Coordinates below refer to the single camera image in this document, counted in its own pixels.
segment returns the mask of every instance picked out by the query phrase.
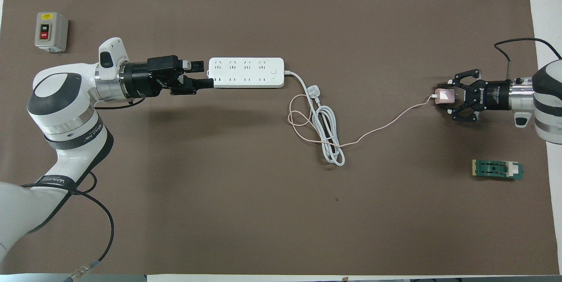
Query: black cable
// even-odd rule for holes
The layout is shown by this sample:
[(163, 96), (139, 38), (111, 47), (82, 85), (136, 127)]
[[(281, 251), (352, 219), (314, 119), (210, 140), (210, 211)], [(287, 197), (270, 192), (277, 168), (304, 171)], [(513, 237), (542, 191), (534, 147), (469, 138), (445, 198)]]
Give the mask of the black cable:
[(88, 190), (84, 191), (84, 193), (90, 193), (92, 192), (92, 190), (96, 187), (96, 185), (98, 184), (98, 178), (96, 178), (96, 175), (90, 171), (90, 174), (92, 175), (92, 178), (94, 178), (94, 184), (92, 185), (91, 188), (89, 188)]
[(504, 40), (504, 41), (495, 43), (495, 44), (494, 44), (494, 47), (495, 47), (497, 50), (499, 50), (499, 51), (506, 57), (506, 59), (507, 59), (508, 61), (512, 61), (512, 60), (509, 58), (508, 54), (506, 54), (501, 48), (499, 48), (498, 45), (499, 45), (499, 44), (510, 43), (510, 42), (519, 42), (519, 41), (522, 41), (522, 40), (534, 40), (535, 42), (541, 42), (541, 43), (545, 44), (546, 46), (548, 46), (548, 48), (550, 48), (550, 50), (552, 50), (552, 52), (556, 55), (556, 57), (558, 57), (558, 59), (562, 59), (562, 56), (560, 56), (560, 54), (558, 54), (558, 52), (556, 51), (556, 49), (554, 49), (554, 47), (553, 47), (550, 43), (548, 43), (546, 40), (542, 40), (542, 39), (540, 39), (540, 38), (534, 38), (534, 37), (513, 38), (513, 39), (511, 39), (511, 40)]
[(110, 223), (110, 226), (111, 226), (111, 236), (109, 237), (109, 242), (107, 243), (107, 247), (106, 247), (104, 253), (102, 254), (102, 256), (100, 258), (98, 258), (98, 261), (101, 262), (101, 260), (103, 260), (105, 258), (107, 252), (109, 251), (109, 248), (111, 248), (111, 244), (113, 243), (113, 236), (114, 236), (114, 233), (115, 233), (115, 225), (113, 223), (113, 217), (111, 217), (111, 213), (109, 212), (109, 210), (100, 201), (96, 200), (95, 198), (93, 198), (89, 194), (86, 194), (86, 192), (82, 192), (82, 191), (79, 191), (79, 190), (72, 190), (71, 188), (65, 188), (64, 186), (60, 186), (58, 184), (24, 184), (24, 185), (22, 185), (22, 188), (33, 188), (33, 187), (60, 188), (61, 190), (67, 190), (68, 192), (70, 192), (72, 194), (79, 194), (79, 195), (85, 196), (86, 198), (89, 198), (94, 203), (98, 204), (98, 206), (100, 206), (100, 208), (102, 208), (102, 210), (104, 210), (104, 212), (107, 214), (107, 218), (109, 218), (109, 223)]
[(128, 105), (115, 106), (115, 107), (112, 107), (112, 108), (106, 108), (106, 107), (104, 107), (104, 106), (99, 106), (99, 107), (97, 107), (97, 108), (95, 108), (95, 109), (96, 109), (96, 110), (120, 110), (121, 108), (132, 108), (132, 107), (135, 106), (135, 105), (139, 105), (139, 104), (142, 103), (144, 100), (146, 100), (146, 98), (141, 98), (140, 101), (137, 101), (137, 102), (135, 102), (135, 103), (131, 103), (131, 104), (128, 104)]

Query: power outlet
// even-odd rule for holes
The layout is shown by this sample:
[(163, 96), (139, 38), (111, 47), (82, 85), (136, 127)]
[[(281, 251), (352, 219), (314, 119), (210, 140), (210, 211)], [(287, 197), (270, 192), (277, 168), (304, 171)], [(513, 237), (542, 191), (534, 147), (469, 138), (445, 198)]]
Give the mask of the power outlet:
[(211, 58), (207, 76), (215, 88), (281, 88), (285, 62), (282, 58)]

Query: white robotic arm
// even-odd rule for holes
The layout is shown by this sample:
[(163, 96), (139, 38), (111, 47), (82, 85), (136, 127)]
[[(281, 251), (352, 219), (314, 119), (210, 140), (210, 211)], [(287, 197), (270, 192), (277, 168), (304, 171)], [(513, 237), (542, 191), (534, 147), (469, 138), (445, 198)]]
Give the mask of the white robotic arm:
[[(213, 80), (194, 80), (185, 72), (204, 71), (202, 61), (176, 56), (128, 62), (120, 38), (104, 42), (96, 64), (56, 66), (37, 74), (28, 112), (57, 152), (57, 162), (36, 183), (76, 189), (113, 146), (94, 106), (99, 101), (132, 102), (171, 94), (195, 94)], [(22, 188), (0, 182), (0, 262), (24, 234), (46, 224), (72, 194), (61, 188)]]

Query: white power strip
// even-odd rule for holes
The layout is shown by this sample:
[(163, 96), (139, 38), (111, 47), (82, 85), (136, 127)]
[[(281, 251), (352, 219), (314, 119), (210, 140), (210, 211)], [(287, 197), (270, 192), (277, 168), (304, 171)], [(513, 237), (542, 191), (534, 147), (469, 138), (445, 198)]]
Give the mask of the white power strip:
[(207, 76), (215, 88), (281, 88), (284, 72), (282, 58), (211, 58)]

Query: power strip cord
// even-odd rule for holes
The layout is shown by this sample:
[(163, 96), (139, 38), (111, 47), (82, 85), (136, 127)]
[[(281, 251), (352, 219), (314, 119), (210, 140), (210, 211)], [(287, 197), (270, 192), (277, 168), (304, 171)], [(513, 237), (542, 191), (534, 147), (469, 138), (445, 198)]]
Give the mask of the power strip cord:
[[(346, 162), (346, 158), (342, 150), (343, 147), (357, 144), (368, 134), (387, 128), (412, 108), (417, 108), (418, 106), (428, 104), (429, 100), (434, 97), (433, 95), (430, 95), (424, 103), (410, 106), (402, 113), (400, 113), (400, 115), (396, 116), (396, 118), (394, 118), (394, 120), (392, 120), (388, 124), (363, 134), (363, 136), (359, 137), (359, 139), (357, 139), (354, 142), (348, 142), (347, 144), (341, 145), (338, 140), (334, 111), (331, 108), (329, 108), (329, 106), (325, 106), (321, 104), (320, 99), (318, 98), (320, 96), (320, 89), (318, 88), (318, 86), (307, 87), (303, 79), (295, 72), (285, 71), (285, 75), (294, 76), (297, 80), (299, 80), (305, 92), (305, 94), (296, 95), (295, 97), (293, 97), (293, 99), (291, 99), (291, 102), (289, 102), (289, 115), (287, 115), (287, 121), (291, 124), (291, 126), (293, 126), (293, 130), (295, 130), (295, 133), (297, 133), (297, 135), (301, 139), (307, 142), (315, 142), (321, 144), (322, 152), (324, 154), (324, 158), (326, 159), (326, 161), (329, 163), (336, 164), (337, 166), (343, 166), (343, 164), (345, 164)], [(303, 114), (298, 110), (293, 110), (293, 101), (301, 96), (305, 97), (309, 103), (310, 112), (308, 116), (306, 116), (305, 114)], [(306, 121), (303, 122), (302, 124), (295, 123), (293, 114), (301, 115), (303, 118), (306, 119)], [(297, 127), (305, 126), (307, 124), (311, 124), (311, 126), (313, 126), (320, 140), (310, 140), (305, 138), (299, 133)]]

